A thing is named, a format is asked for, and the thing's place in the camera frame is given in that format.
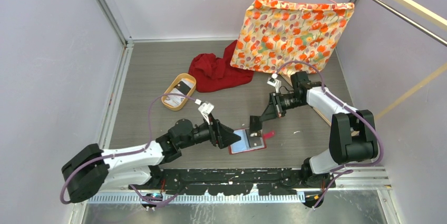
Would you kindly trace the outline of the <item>red leather card holder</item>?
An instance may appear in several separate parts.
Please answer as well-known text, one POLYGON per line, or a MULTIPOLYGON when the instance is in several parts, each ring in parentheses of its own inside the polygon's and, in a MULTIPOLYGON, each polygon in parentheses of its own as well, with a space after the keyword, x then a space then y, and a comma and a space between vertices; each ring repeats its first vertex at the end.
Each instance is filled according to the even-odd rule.
POLYGON ((228 147, 230 155, 244 153, 244 152, 251 152, 251 151, 256 151, 256 150, 262 150, 262 149, 267 148, 266 140, 274 137, 275 131, 270 131, 270 132, 263 134, 262 136, 259 136, 259 137, 263 137, 264 143, 265 143, 265 147, 262 149, 250 149, 249 148, 248 137, 250 135, 248 134, 248 129, 235 130, 235 134, 239 135, 241 137, 241 140, 228 147))

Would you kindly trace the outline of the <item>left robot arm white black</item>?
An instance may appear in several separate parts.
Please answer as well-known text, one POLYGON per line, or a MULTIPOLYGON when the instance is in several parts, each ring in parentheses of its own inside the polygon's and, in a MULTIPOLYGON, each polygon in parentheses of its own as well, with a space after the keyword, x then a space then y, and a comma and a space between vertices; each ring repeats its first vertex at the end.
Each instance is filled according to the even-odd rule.
POLYGON ((240 135, 219 120, 194 125, 181 119, 147 144, 122 149, 100 149, 97 143, 89 144, 62 166, 60 201, 79 203, 101 190, 130 185, 156 189, 162 181, 158 166, 181 157, 182 149, 203 142, 224 149, 240 140, 240 135))

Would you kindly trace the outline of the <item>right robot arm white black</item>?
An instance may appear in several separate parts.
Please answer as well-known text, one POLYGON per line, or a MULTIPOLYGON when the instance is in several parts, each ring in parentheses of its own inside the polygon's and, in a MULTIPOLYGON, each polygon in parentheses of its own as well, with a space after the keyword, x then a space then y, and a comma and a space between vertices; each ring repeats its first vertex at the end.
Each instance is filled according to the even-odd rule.
POLYGON ((250 117, 249 134, 259 136, 263 122, 279 119, 287 110, 308 105, 316 108, 324 118, 330 120, 328 149, 319 155, 305 159, 298 173, 307 187, 315 187, 330 171, 344 164, 375 159, 379 154, 377 138, 372 132, 374 116, 369 110, 358 110, 344 104, 332 95, 321 82, 312 82, 307 73, 298 72, 291 76, 293 90, 280 92, 280 81, 273 74, 267 81, 275 87, 269 94, 269 102, 260 116, 250 117))

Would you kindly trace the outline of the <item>yellow oval tray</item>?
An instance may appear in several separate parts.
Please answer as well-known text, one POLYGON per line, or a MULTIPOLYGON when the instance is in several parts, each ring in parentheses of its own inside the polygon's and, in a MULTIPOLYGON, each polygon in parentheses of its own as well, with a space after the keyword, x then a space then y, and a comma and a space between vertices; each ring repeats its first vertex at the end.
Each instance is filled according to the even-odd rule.
POLYGON ((168 109, 179 111, 188 101, 188 97, 190 98, 196 90, 196 85, 197 81, 192 75, 181 73, 169 85, 161 102, 168 109))

